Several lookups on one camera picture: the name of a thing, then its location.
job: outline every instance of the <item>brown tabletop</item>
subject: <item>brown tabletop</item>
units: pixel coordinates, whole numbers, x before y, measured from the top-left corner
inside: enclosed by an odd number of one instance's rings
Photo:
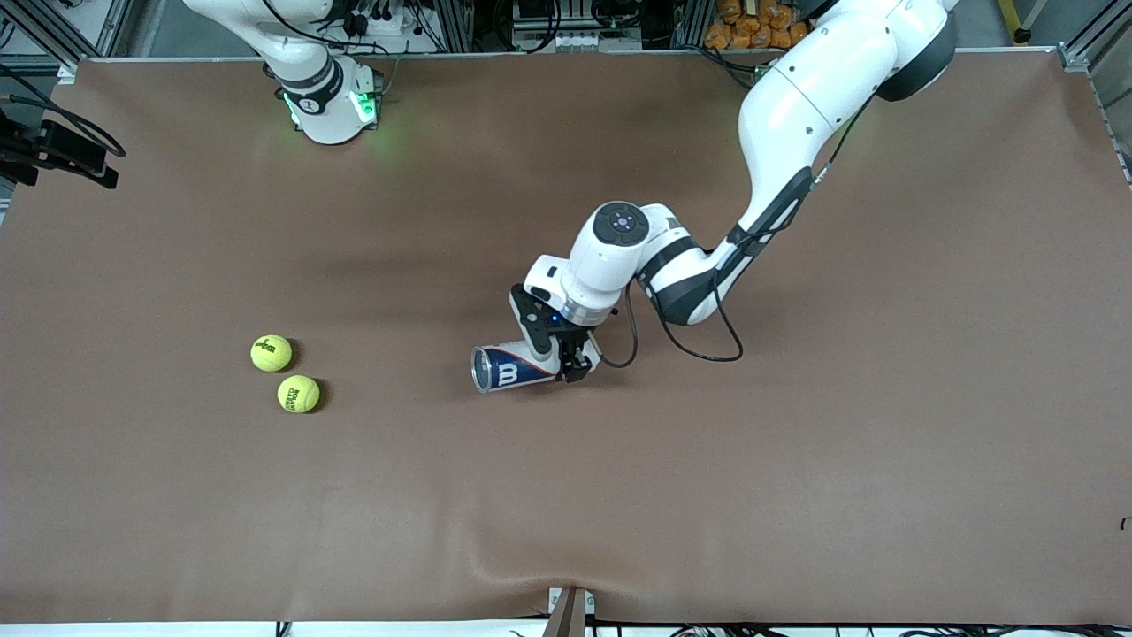
[[[86,63],[129,149],[0,229],[0,621],[1132,622],[1132,197],[1088,83],[961,54],[875,103],[728,298],[747,356],[475,394],[608,199],[702,242],[743,92],[686,55],[408,60],[320,147],[256,63]],[[726,354],[713,318],[680,336]],[[301,344],[284,413],[252,341]],[[599,336],[628,348],[624,315]]]

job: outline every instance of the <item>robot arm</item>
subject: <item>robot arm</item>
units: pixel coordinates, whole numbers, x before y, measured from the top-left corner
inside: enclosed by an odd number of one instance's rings
[[[704,250],[662,204],[602,205],[569,258],[540,256],[522,289],[513,287],[524,341],[477,348],[472,371],[480,391],[584,377],[600,361],[592,330],[634,278],[662,321],[705,320],[797,213],[814,186],[817,153],[838,128],[874,94],[902,100],[943,72],[955,49],[947,12],[954,3],[813,3],[814,32],[778,59],[743,101],[739,144],[752,198],[727,236]]]
[[[331,54],[325,43],[288,31],[275,16],[289,24],[319,20],[331,11],[331,0],[185,3],[238,35],[264,58],[283,87],[291,119],[312,140],[341,144],[376,123],[379,94],[374,70],[348,55]]]

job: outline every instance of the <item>yellow-green tennis ball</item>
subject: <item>yellow-green tennis ball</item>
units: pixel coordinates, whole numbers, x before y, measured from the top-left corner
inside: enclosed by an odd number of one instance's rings
[[[251,345],[251,363],[264,372],[278,372],[291,362],[291,344],[281,336],[259,337]]]
[[[302,375],[288,377],[280,384],[280,405],[288,412],[302,414],[310,412],[318,405],[318,384]]]

